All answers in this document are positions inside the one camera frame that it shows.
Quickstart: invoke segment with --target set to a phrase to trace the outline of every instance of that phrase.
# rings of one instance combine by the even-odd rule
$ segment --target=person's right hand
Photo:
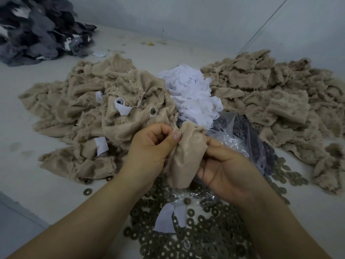
[[[208,147],[197,175],[216,195],[245,208],[271,190],[250,160],[216,139],[206,138]]]

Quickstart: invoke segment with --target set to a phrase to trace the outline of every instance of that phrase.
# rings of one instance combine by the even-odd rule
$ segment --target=blue surface
[[[0,192],[0,259],[8,257],[48,226]]]

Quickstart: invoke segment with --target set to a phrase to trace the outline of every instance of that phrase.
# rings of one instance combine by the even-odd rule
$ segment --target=beige fabric piece
[[[314,166],[315,183],[338,193],[344,169],[330,161],[334,157],[324,149],[323,138],[345,133],[345,83],[310,63],[302,58],[275,64],[270,51],[261,50],[225,58],[201,72],[212,78],[212,94],[222,97],[225,110],[245,114],[263,141]],[[245,95],[233,96],[239,89]]]
[[[185,121],[180,132],[181,140],[171,153],[165,167],[169,185],[177,189],[189,187],[207,149],[205,127]]]
[[[97,91],[104,94],[101,104],[96,101]],[[127,106],[137,106],[140,100],[141,104],[120,116],[114,107],[118,97]],[[41,156],[41,168],[80,183],[114,175],[138,130],[156,122],[175,128],[178,115],[164,80],[137,70],[130,59],[118,54],[97,64],[80,61],[66,81],[37,83],[19,98],[40,118],[35,131],[70,145]],[[109,150],[97,156],[94,138],[102,136]]]

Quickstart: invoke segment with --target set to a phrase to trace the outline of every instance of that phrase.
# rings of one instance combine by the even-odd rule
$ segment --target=dark gray fabric pile
[[[0,0],[0,60],[33,65],[67,53],[87,56],[94,25],[74,20],[68,0]]]

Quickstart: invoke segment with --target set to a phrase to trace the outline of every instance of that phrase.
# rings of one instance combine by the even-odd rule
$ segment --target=forearm
[[[330,258],[271,189],[254,197],[241,215],[261,258]]]
[[[9,258],[99,258],[140,197],[141,193],[119,174]]]

